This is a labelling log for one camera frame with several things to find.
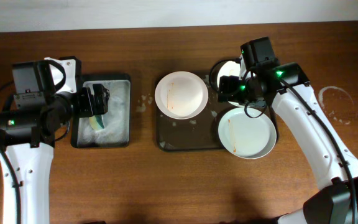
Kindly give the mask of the yellow green sponge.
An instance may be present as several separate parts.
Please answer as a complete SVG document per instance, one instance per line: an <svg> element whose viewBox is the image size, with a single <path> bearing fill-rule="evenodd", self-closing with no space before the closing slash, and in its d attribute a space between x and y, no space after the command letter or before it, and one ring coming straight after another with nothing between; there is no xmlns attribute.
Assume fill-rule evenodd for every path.
<svg viewBox="0 0 358 224"><path fill-rule="evenodd" d="M95 131L104 129L103 117L101 115L95 115L89 118L89 125Z"/></svg>

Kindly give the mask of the pink plastic plate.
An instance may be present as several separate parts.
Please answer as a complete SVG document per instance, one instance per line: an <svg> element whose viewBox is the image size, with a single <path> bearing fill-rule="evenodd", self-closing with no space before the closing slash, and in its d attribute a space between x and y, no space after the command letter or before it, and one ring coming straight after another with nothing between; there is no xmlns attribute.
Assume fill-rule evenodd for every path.
<svg viewBox="0 0 358 224"><path fill-rule="evenodd" d="M179 71L165 75L157 83L154 98L164 115L173 119L190 119L204 110L209 93L199 76Z"/></svg>

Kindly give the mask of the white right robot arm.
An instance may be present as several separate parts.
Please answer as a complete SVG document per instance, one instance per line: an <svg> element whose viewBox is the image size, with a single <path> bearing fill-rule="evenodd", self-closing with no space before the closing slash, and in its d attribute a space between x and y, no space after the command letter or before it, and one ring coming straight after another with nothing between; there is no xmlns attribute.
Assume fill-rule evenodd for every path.
<svg viewBox="0 0 358 224"><path fill-rule="evenodd" d="M301 209L269 223L358 223L358 159L317 102L310 80L295 63L281 64L268 37L241 45L237 76L211 74L220 102L269 110L281 117L306 156L319 191Z"/></svg>

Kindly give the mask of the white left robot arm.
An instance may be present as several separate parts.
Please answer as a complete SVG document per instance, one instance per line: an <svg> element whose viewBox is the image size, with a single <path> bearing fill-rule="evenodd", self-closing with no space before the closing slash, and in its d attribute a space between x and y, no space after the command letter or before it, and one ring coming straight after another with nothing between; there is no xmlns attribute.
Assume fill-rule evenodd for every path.
<svg viewBox="0 0 358 224"><path fill-rule="evenodd" d="M72 118L108 112L108 89L78 86L80 74L81 61L74 56L12 66L16 92L0 113L3 223L49 222L56 131Z"/></svg>

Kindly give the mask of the black soapy water tray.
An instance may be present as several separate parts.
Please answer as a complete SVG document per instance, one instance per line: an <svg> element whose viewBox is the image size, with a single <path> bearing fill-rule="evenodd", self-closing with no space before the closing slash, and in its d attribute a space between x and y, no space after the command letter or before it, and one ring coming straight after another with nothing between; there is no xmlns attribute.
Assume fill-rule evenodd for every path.
<svg viewBox="0 0 358 224"><path fill-rule="evenodd" d="M104 129L95 131L89 118L74 116L71 146L77 149L126 147L130 140L131 77L126 73L99 73L79 78L78 89L102 84L109 90L108 112L103 114Z"/></svg>

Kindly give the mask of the dark brown serving tray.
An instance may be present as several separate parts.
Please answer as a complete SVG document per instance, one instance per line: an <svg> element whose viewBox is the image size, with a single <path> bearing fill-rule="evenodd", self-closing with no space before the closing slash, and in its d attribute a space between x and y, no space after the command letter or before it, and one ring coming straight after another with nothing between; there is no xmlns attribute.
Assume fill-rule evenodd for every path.
<svg viewBox="0 0 358 224"><path fill-rule="evenodd" d="M222 149L218 137L220 119L235 106L218 102L208 88L209 99L203 111L190 119L173 119L155 110L155 135L158 147L165 152L207 151Z"/></svg>

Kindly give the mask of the cream plastic plate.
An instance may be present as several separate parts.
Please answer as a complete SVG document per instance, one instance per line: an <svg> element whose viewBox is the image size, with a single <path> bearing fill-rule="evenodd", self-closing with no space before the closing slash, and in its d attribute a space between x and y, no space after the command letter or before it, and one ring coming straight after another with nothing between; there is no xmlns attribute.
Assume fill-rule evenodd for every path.
<svg viewBox="0 0 358 224"><path fill-rule="evenodd" d="M217 66L216 85L219 87L221 77L235 76L241 77L241 65L234 61L222 62Z"/></svg>

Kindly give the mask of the pale green plastic plate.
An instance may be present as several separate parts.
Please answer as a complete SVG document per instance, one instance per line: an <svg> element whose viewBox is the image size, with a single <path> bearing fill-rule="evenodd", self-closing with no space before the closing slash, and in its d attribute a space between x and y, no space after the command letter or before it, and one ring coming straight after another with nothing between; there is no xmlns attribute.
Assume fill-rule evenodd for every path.
<svg viewBox="0 0 358 224"><path fill-rule="evenodd" d="M272 151L277 142L277 132L270 118L250 108L246 115L243 108L225 113L218 124L218 137L231 154L242 159L259 159Z"/></svg>

